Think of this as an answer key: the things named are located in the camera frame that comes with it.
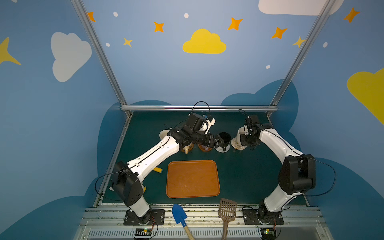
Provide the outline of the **white cream mug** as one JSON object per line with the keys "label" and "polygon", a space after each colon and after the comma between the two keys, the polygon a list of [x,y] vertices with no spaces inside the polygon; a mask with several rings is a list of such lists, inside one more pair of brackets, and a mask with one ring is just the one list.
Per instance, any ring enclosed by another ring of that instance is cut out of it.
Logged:
{"label": "white cream mug", "polygon": [[242,146],[244,146],[244,145],[242,144],[242,137],[243,137],[243,136],[246,136],[247,134],[248,134],[248,129],[247,129],[246,126],[240,127],[240,128],[238,129],[236,139],[237,139],[237,142],[238,142],[239,144],[241,144]]}

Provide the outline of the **cream speckled mug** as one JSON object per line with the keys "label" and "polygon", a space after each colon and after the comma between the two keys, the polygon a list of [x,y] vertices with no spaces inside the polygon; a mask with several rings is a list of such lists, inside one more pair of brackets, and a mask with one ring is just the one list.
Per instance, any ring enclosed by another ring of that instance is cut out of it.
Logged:
{"label": "cream speckled mug", "polygon": [[185,154],[188,154],[190,151],[192,151],[194,148],[194,143],[191,143],[181,149],[181,151]]}

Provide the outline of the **multicolour woven round coaster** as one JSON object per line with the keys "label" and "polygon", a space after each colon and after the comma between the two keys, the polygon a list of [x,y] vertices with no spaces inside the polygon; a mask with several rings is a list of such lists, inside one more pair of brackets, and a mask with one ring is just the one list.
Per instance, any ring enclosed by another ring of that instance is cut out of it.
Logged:
{"label": "multicolour woven round coaster", "polygon": [[239,144],[239,143],[237,142],[237,139],[236,139],[236,138],[233,138],[233,139],[231,140],[231,145],[232,145],[232,147],[233,147],[234,149],[239,150],[239,151],[242,151],[242,150],[244,150],[244,149],[246,148],[245,146],[242,146],[241,144]]}

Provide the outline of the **black mug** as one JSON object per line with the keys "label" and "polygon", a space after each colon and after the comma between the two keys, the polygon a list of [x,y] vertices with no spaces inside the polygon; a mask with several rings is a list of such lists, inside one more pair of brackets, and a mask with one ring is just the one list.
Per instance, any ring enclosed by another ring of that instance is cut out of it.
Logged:
{"label": "black mug", "polygon": [[230,144],[232,138],[231,138],[231,135],[227,132],[221,132],[219,133],[219,145],[218,147],[223,147],[223,146],[226,146],[228,144]]}

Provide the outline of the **light blue mug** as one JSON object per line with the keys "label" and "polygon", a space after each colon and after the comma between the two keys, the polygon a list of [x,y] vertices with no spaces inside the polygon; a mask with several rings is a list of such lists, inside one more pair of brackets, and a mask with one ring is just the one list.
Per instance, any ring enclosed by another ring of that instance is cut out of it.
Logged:
{"label": "light blue mug", "polygon": [[161,140],[163,140],[169,133],[169,130],[162,130],[160,133],[159,133],[159,138]]}

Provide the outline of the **grey woven round coaster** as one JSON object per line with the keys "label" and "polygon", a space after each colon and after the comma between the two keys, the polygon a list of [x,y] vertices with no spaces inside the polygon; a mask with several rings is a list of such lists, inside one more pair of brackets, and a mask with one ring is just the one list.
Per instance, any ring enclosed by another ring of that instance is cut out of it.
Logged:
{"label": "grey woven round coaster", "polygon": [[216,151],[219,152],[219,153],[226,153],[226,152],[228,152],[230,150],[230,147],[231,147],[230,144],[228,144],[226,146],[223,146],[223,147],[217,147]]}

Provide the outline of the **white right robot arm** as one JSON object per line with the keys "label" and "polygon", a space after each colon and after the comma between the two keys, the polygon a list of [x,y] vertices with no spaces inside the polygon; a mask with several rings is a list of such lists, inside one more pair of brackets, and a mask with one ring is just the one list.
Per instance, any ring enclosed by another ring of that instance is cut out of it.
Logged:
{"label": "white right robot arm", "polygon": [[241,145],[256,147],[265,144],[281,161],[275,190],[263,200],[260,213],[264,216],[280,213],[297,196],[316,186],[316,163],[312,155],[305,155],[295,149],[270,124],[262,124],[258,116],[247,116]]}

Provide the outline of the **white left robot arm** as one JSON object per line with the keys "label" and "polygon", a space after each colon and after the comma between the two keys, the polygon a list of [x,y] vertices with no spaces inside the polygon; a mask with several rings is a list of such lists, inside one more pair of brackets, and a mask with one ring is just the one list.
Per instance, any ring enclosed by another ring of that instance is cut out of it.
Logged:
{"label": "white left robot arm", "polygon": [[215,122],[212,115],[190,113],[182,126],[170,129],[150,150],[127,163],[118,162],[114,165],[112,189],[143,223],[149,221],[152,215],[152,208],[144,198],[144,179],[165,159],[191,143],[217,148],[224,141],[218,134],[210,132]]}

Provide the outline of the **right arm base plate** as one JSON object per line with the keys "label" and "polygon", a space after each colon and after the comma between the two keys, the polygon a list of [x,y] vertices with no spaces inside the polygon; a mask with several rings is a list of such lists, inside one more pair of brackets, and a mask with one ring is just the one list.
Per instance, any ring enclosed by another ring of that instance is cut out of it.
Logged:
{"label": "right arm base plate", "polygon": [[245,225],[283,225],[282,212],[268,212],[264,209],[242,209]]}

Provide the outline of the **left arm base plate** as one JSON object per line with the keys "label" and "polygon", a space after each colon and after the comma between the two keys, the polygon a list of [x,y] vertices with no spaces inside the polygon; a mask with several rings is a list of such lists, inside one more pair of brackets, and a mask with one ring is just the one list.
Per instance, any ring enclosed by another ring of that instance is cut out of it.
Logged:
{"label": "left arm base plate", "polygon": [[162,226],[165,220],[165,210],[150,209],[144,216],[138,217],[132,210],[127,210],[124,218],[124,226],[149,226],[152,224]]}

